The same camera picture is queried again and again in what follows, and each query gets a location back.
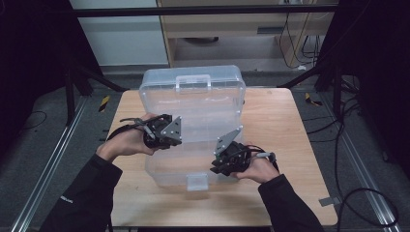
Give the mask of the white cabinet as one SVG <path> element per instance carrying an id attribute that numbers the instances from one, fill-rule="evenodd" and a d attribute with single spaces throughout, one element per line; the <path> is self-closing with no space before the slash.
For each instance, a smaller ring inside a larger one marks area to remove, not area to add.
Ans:
<path id="1" fill-rule="evenodd" d="M 75 10 L 156 7 L 156 0 L 70 0 Z M 82 17 L 100 66 L 167 65 L 158 16 Z"/>

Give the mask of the light wooden desk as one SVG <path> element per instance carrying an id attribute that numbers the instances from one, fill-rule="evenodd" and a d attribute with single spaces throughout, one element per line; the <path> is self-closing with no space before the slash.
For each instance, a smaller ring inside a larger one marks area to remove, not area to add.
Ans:
<path id="1" fill-rule="evenodd" d="M 325 5 L 338 0 L 156 0 L 160 7 Z M 294 66 L 308 36 L 327 34 L 332 13 L 163 15 L 161 27 L 170 65 L 180 39 L 273 36 L 284 62 Z"/>

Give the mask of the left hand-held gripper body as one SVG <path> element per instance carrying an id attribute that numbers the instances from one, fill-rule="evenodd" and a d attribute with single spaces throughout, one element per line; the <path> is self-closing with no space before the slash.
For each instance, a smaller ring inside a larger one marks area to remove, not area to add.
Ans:
<path id="1" fill-rule="evenodd" d="M 182 117 L 162 114 L 144 122 L 143 141 L 148 148 L 169 149 L 182 143 Z"/>

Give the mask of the aluminium floor rail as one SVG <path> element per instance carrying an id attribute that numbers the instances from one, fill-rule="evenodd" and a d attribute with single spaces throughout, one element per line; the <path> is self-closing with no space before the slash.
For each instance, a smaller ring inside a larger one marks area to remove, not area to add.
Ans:
<path id="1" fill-rule="evenodd" d="M 46 189 L 58 167 L 58 164 L 63 157 L 72 137 L 77 128 L 77 125 L 83 115 L 84 108 L 88 102 L 88 97 L 80 97 L 78 105 L 75 107 L 73 119 L 67 124 L 53 149 L 53 152 L 48 159 L 44 170 L 35 184 L 28 200 L 23 209 L 19 213 L 15 222 L 13 223 L 10 232 L 26 232 L 34 214 L 36 213 Z"/>
<path id="2" fill-rule="evenodd" d="M 337 232 L 340 232 L 342 216 L 344 210 L 347 209 L 348 199 L 358 193 L 363 193 L 366 196 L 366 199 L 376 215 L 377 221 L 375 224 L 377 226 L 380 226 L 384 232 L 402 232 L 398 223 L 398 208 L 386 194 L 380 191 L 380 188 L 370 174 L 370 171 L 365 166 L 351 136 L 348 134 L 347 129 L 342 123 L 342 120 L 344 119 L 343 114 L 341 114 L 340 119 L 335 116 L 331 106 L 331 99 L 329 97 L 324 96 L 322 101 L 330 116 L 336 121 L 335 127 L 337 128 L 335 143 L 335 182 L 337 185 L 337 192 L 341 198 L 341 203 L 337 212 Z M 338 148 L 340 145 L 343 146 L 346 156 L 353 167 L 354 173 L 360 182 L 359 188 L 348 190 L 346 193 L 343 193 L 341 190 L 338 175 L 338 171 L 340 170 L 338 167 Z"/>

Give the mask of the clear plastic storage box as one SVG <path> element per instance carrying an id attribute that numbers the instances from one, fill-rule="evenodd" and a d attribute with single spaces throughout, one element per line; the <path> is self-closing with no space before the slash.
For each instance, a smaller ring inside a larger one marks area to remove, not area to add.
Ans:
<path id="1" fill-rule="evenodd" d="M 195 191 L 234 181 L 211 168 L 219 138 L 243 129 L 245 92 L 233 65 L 156 69 L 143 75 L 139 96 L 145 110 L 182 119 L 182 143 L 146 159 L 145 170 L 157 185 Z"/>

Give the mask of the person's right hand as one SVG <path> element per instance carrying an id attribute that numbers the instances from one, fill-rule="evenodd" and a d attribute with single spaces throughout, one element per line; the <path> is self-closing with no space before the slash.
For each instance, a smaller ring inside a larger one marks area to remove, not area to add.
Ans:
<path id="1" fill-rule="evenodd" d="M 244 172 L 232 172 L 230 176 L 237 179 L 251 179 L 256 183 L 264 184 L 278 177 L 279 172 L 266 157 L 253 153 L 248 169 Z"/>

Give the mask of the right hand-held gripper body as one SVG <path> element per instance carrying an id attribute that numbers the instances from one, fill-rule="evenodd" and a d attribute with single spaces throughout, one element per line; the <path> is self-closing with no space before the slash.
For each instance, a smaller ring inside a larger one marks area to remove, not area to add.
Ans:
<path id="1" fill-rule="evenodd" d="M 235 141 L 241 131 L 242 126 L 217 138 L 215 158 L 226 162 L 226 165 L 220 169 L 232 168 L 233 172 L 244 172 L 248 169 L 251 157 L 250 148 Z"/>

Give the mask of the person's left hand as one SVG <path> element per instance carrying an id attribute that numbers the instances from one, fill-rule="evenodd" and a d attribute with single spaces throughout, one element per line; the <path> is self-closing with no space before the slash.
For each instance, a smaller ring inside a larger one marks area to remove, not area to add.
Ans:
<path id="1" fill-rule="evenodd" d="M 148 148 L 143 141 L 143 134 L 141 126 L 121 132 L 100 145 L 95 154 L 109 162 L 113 162 L 119 156 L 132 156 L 135 154 L 152 156 L 157 148 Z"/>

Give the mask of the black curtain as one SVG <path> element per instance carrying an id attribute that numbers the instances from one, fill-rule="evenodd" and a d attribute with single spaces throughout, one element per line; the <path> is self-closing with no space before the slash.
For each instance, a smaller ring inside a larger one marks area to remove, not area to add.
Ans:
<path id="1" fill-rule="evenodd" d="M 64 86 L 50 37 L 30 18 L 35 7 L 70 10 L 70 0 L 0 0 L 0 159 L 32 112 L 34 101 Z"/>
<path id="2" fill-rule="evenodd" d="M 410 179 L 410 0 L 338 0 L 320 59 L 360 80 L 387 153 Z"/>

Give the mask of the grey tape strip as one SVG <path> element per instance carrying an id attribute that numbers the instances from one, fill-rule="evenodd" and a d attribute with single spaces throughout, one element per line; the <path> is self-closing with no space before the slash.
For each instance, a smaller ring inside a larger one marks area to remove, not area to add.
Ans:
<path id="1" fill-rule="evenodd" d="M 319 203 L 322 207 L 329 206 L 329 205 L 338 205 L 341 203 L 341 199 L 337 196 L 336 197 L 329 196 L 326 198 L 319 199 Z"/>

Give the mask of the black metal stand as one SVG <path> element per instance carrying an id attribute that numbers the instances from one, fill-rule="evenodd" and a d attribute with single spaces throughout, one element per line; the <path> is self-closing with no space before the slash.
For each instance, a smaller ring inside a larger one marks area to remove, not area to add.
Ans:
<path id="1" fill-rule="evenodd" d="M 296 78 L 278 85 L 278 88 L 292 88 L 298 83 L 305 81 L 311 76 L 317 75 L 318 79 L 314 84 L 314 88 L 323 92 L 326 91 L 330 85 L 333 85 L 333 111 L 335 116 L 341 118 L 341 65 L 332 62 L 319 62 L 314 68 L 302 73 Z"/>
<path id="2" fill-rule="evenodd" d="M 81 96 L 90 96 L 93 93 L 93 88 L 91 84 L 88 82 L 89 78 L 98 81 L 100 84 L 108 87 L 113 91 L 127 91 L 127 88 L 121 87 L 106 79 L 102 74 L 92 72 L 91 70 L 83 66 L 70 65 L 65 67 L 64 79 L 67 104 L 67 126 L 69 126 L 73 122 L 75 116 L 73 88 L 76 87 L 77 90 L 80 92 Z"/>

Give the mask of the black horizontal frame bar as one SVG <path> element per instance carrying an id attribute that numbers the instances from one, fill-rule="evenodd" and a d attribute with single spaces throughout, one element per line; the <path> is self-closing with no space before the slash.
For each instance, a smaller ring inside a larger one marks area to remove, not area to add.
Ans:
<path id="1" fill-rule="evenodd" d="M 126 9 L 81 9 L 72 10 L 77 17 L 105 16 L 151 16 L 151 15 L 234 15 L 234 14 L 287 14 L 329 13 L 338 5 L 248 5 L 248 6 L 195 6 Z"/>

